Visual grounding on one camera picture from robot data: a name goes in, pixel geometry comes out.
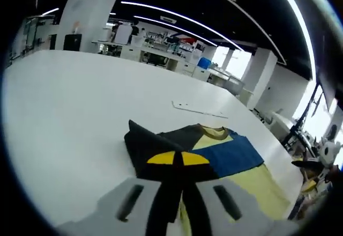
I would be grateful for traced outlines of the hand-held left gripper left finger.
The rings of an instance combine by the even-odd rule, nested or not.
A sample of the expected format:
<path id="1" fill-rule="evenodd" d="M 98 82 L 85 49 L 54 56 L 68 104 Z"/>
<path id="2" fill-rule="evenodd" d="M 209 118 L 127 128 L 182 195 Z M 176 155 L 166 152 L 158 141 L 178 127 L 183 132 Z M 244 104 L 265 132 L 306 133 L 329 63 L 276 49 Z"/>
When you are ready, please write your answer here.
<path id="1" fill-rule="evenodd" d="M 181 152 L 150 158 L 138 177 L 102 196 L 96 210 L 81 221 L 86 235 L 165 235 L 175 220 L 182 191 Z"/>

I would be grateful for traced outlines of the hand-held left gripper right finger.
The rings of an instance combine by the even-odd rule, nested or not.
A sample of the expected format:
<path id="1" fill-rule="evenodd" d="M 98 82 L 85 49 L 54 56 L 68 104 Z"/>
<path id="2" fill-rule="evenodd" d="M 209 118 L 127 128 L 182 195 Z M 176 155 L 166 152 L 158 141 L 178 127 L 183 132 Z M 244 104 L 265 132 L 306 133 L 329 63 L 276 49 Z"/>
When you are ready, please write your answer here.
<path id="1" fill-rule="evenodd" d="M 185 187 L 183 222 L 191 235 L 265 235 L 268 217 L 256 198 L 228 179 L 219 179 L 210 162 L 182 152 Z"/>

